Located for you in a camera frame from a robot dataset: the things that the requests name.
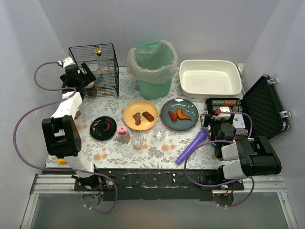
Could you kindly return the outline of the clear jar blue label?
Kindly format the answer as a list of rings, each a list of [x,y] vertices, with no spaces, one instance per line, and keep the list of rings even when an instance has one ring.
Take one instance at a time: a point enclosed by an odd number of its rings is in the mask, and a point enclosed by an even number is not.
[[[105,86],[105,80],[104,76],[102,75],[102,71],[99,68],[98,64],[91,64],[89,65],[89,69],[91,70],[92,74],[95,76],[96,81],[95,81],[95,86],[97,88],[102,88]]]

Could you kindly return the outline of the pink lid spice jar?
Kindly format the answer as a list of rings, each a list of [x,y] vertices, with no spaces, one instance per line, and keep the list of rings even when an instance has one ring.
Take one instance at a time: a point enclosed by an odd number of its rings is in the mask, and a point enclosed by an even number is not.
[[[122,144],[127,144],[131,140],[131,136],[126,126],[121,125],[118,127],[118,139]]]

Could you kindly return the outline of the brown jar white lid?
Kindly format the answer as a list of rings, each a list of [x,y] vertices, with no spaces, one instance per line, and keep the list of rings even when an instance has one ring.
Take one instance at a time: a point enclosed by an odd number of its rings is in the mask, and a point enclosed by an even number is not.
[[[86,87],[86,94],[89,96],[89,97],[95,97],[97,95],[97,89],[96,89],[96,86],[95,86],[95,82],[91,82],[89,83]]]

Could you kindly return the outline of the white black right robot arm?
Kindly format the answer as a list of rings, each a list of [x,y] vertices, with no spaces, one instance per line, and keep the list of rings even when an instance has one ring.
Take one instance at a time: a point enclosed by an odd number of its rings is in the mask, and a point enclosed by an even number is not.
[[[250,129],[245,136],[237,136],[233,125],[235,115],[247,117]],[[277,175],[282,164],[266,136],[252,137],[253,121],[243,112],[231,112],[228,107],[217,109],[214,114],[201,115],[202,127],[210,131],[214,155],[219,160],[233,161],[220,167],[226,180],[252,176]]]

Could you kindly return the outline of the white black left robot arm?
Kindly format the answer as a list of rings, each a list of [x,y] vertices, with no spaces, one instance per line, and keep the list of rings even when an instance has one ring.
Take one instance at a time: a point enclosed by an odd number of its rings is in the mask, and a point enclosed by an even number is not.
[[[94,171],[91,163],[81,152],[81,137],[74,118],[83,102],[86,75],[71,57],[62,61],[65,74],[62,99],[55,113],[42,121],[42,130],[49,155],[62,159],[76,170],[78,178],[89,178]]]

